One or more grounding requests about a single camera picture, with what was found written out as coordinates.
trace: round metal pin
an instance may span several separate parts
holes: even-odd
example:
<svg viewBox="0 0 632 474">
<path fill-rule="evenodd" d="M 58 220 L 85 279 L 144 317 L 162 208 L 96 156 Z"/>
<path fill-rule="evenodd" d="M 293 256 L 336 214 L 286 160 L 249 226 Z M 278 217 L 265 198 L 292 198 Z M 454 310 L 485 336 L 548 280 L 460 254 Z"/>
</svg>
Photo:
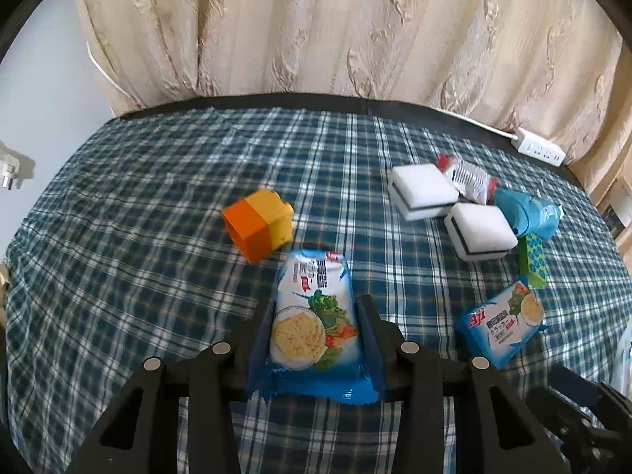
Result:
<svg viewBox="0 0 632 474">
<path fill-rule="evenodd" d="M 484 356 L 475 356 L 472 358 L 472 365 L 477 369 L 485 370 L 489 367 L 489 360 Z"/>
<path fill-rule="evenodd" d="M 217 344 L 213 344 L 213 353 L 215 354 L 226 354 L 231 350 L 231 345 L 228 342 L 218 342 Z"/>
<path fill-rule="evenodd" d="M 411 342 L 410 340 L 402 342 L 400 348 L 406 354 L 415 354 L 419 352 L 419 345 L 415 342 Z"/>
<path fill-rule="evenodd" d="M 143 363 L 143 368 L 145 370 L 156 370 L 162 365 L 160 358 L 148 358 Z"/>
</svg>

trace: green block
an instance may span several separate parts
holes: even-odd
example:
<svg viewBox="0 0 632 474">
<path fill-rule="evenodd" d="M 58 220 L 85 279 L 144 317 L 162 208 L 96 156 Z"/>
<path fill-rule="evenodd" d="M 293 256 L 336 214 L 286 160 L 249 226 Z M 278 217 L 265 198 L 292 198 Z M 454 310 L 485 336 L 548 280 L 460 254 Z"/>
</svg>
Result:
<svg viewBox="0 0 632 474">
<path fill-rule="evenodd" d="M 541 289 L 547 284 L 549 269 L 544 259 L 542 239 L 535 233 L 520 237 L 518 242 L 520 274 L 527 277 L 532 289 Z"/>
</svg>

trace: cracker package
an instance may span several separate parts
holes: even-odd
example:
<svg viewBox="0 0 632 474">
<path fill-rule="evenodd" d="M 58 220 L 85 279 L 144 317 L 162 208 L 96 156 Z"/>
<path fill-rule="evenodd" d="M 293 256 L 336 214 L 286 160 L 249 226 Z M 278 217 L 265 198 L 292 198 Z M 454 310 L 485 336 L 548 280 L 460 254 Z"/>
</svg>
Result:
<svg viewBox="0 0 632 474">
<path fill-rule="evenodd" d="M 501 369 L 542 325 L 542 304 L 520 278 L 489 301 L 465 312 L 458 329 L 470 353 L 486 357 Z"/>
<path fill-rule="evenodd" d="M 351 277 L 341 254 L 299 250 L 277 274 L 269 391 L 377 400 L 363 368 Z"/>
</svg>

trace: checkered cloth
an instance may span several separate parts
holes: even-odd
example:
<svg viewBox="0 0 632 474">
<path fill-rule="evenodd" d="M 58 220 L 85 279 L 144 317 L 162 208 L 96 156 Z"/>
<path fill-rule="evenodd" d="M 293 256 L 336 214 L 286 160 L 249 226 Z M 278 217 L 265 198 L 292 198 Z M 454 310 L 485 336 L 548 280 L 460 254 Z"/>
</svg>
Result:
<svg viewBox="0 0 632 474">
<path fill-rule="evenodd" d="M 406 222 L 387 195 L 401 164 L 460 153 L 502 186 L 564 205 L 545 243 L 548 328 L 504 374 L 524 395 L 562 361 L 607 380 L 632 280 L 586 194 L 500 151 L 377 117 L 191 110 L 115 119 L 67 162 L 9 246 L 9 422 L 36 472 L 62 472 L 121 386 L 152 355 L 192 357 L 252 315 L 291 248 L 343 252 L 356 295 L 405 337 L 464 359 L 454 323 L 518 275 L 517 253 L 464 263 L 440 219 Z M 257 188 L 295 209 L 295 240 L 249 265 L 220 211 Z M 284 395 L 233 406 L 243 472 L 385 473 L 400 404 Z M 453 404 L 445 399 L 446 471 Z M 182 423 L 186 408 L 182 408 Z M 186 468 L 186 426 L 179 462 Z"/>
</svg>

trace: power outlet socket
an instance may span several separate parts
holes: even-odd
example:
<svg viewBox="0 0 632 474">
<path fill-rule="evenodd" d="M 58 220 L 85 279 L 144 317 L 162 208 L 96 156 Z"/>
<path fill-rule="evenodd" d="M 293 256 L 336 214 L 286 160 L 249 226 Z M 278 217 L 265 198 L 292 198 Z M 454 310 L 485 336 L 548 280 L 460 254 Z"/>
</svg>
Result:
<svg viewBox="0 0 632 474">
<path fill-rule="evenodd" d="M 524 128 L 516 129 L 516 136 L 511 139 L 511 144 L 518 153 L 537 158 L 556 167 L 562 164 L 566 156 L 564 150 L 557 144 Z"/>
</svg>

